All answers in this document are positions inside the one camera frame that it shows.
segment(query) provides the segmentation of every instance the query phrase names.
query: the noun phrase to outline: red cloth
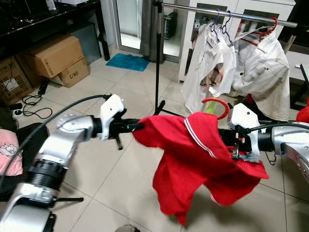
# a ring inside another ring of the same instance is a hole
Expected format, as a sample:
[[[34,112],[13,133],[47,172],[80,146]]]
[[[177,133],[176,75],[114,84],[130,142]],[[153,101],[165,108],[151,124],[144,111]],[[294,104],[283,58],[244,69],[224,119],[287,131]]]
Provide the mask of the red cloth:
[[[307,101],[307,106],[298,112],[297,117],[296,117],[296,122],[309,123],[309,98]]]
[[[153,181],[161,211],[175,215],[182,225],[202,184],[213,200],[227,206],[250,193],[261,178],[269,178],[262,163],[232,160],[219,136],[216,116],[200,112],[187,119],[150,116],[140,123],[145,128],[133,132],[135,139],[164,150]]]

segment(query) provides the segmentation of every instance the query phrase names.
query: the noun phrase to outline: door mat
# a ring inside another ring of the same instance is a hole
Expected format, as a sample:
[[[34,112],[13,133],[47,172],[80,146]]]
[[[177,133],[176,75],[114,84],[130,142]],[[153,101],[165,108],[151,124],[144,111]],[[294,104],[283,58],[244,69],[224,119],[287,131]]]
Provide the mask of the door mat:
[[[149,61],[142,57],[118,53],[108,61],[106,65],[142,72],[146,69],[148,64]]]

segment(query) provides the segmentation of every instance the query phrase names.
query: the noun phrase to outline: white shelf unit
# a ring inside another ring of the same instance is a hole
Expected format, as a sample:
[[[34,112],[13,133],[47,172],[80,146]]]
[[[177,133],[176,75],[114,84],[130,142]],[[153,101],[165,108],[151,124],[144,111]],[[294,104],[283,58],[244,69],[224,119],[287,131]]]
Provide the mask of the white shelf unit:
[[[190,6],[200,8],[199,3],[206,4],[206,8],[208,9],[213,9],[213,6],[215,5],[221,6],[218,7],[221,11],[230,10],[231,12],[238,14],[262,16],[269,18],[275,16],[278,20],[284,21],[288,19],[295,5],[295,2],[293,0],[191,0]],[[195,16],[195,12],[188,13],[187,25],[183,41],[183,52],[180,58],[180,69],[178,76],[179,81],[184,81],[186,78],[186,66],[188,61],[189,49],[192,47],[191,36]],[[226,22],[226,20],[228,20],[228,17],[224,18],[223,24]],[[232,40],[236,35],[240,22],[241,19],[239,18],[231,18],[231,20],[228,22],[228,33]],[[280,35],[282,29],[283,26],[276,27],[275,32],[277,37]]]

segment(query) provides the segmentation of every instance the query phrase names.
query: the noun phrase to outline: white cabinet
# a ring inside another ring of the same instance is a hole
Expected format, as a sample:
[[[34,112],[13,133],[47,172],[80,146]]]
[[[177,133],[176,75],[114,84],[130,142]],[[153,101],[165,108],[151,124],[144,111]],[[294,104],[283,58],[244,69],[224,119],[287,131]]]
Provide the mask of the white cabinet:
[[[278,20],[286,21],[295,5],[293,0],[191,0],[190,6],[198,8],[207,9],[217,9],[221,11],[230,10],[233,13],[254,15],[271,18],[276,17]],[[190,56],[193,52],[192,39],[194,34],[194,23],[195,20],[199,20],[203,15],[208,17],[207,19],[213,20],[216,16],[195,12],[189,12],[187,18],[187,25],[185,29],[184,41],[183,41],[183,52],[180,57],[180,69],[179,69],[179,81],[184,81],[186,78],[186,73],[190,65]],[[225,24],[228,17],[221,17],[218,24]],[[245,31],[247,31],[252,23],[252,21],[246,21],[239,18],[231,18],[227,24],[228,33],[230,38],[236,35],[240,23],[246,24]],[[264,23],[258,23],[257,28],[260,26],[265,26]],[[276,36],[278,37],[282,31],[283,26],[277,26],[275,29]]]

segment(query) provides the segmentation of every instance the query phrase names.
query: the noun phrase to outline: clothing rack pole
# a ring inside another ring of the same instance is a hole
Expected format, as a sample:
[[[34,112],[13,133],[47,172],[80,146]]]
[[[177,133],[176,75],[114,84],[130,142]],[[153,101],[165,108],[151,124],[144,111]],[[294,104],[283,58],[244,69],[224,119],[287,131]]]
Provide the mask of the clothing rack pole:
[[[154,115],[158,115],[161,111],[169,113],[171,115],[176,115],[176,116],[181,116],[182,115],[176,114],[174,112],[168,111],[163,109],[165,105],[165,101],[162,101],[160,105],[158,106],[158,93],[159,93],[159,76],[160,76],[160,46],[161,46],[161,17],[162,17],[162,7],[168,7],[168,8],[173,8],[173,9],[181,9],[181,10],[187,10],[187,11],[194,11],[194,12],[200,12],[200,13],[205,13],[209,15],[218,15],[220,16],[231,16],[233,18],[242,18],[250,21],[256,21],[256,22],[264,22],[264,23],[273,23],[275,24],[276,21],[274,19],[270,18],[265,18],[265,17],[257,17],[257,16],[252,16],[252,15],[246,15],[246,14],[237,14],[237,13],[229,13],[225,11],[217,11],[217,10],[210,10],[210,9],[202,9],[202,8],[196,8],[196,7],[190,7],[190,6],[181,6],[181,5],[175,5],[175,4],[169,4],[169,3],[162,3],[158,1],[154,1],[154,6],[157,7],[158,11],[158,29],[157,29],[157,54],[156,54],[156,83],[155,83],[155,109],[154,109]],[[299,31],[300,29],[298,28],[299,25],[297,23],[293,22],[287,22],[287,21],[282,21],[278,20],[277,25],[282,25],[290,28],[296,28],[296,30],[293,32],[291,38],[289,39],[288,43],[286,44],[284,51],[285,53],[290,49],[292,43],[294,42],[296,38],[296,31]]]

